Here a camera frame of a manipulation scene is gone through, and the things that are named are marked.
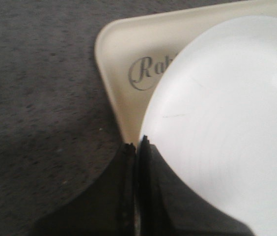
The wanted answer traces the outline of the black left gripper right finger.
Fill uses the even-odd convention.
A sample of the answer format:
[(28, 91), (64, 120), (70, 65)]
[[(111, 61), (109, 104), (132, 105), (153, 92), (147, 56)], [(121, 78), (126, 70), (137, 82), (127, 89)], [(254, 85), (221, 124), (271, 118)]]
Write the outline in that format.
[(140, 236), (251, 236), (244, 223), (218, 210), (191, 190), (147, 136), (136, 163)]

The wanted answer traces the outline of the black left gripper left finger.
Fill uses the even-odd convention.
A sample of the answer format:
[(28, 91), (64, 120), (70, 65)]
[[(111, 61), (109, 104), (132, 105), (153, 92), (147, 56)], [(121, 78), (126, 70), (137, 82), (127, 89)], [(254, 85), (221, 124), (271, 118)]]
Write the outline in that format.
[(136, 149), (122, 144), (102, 174), (78, 197), (34, 224), (33, 236), (134, 235)]

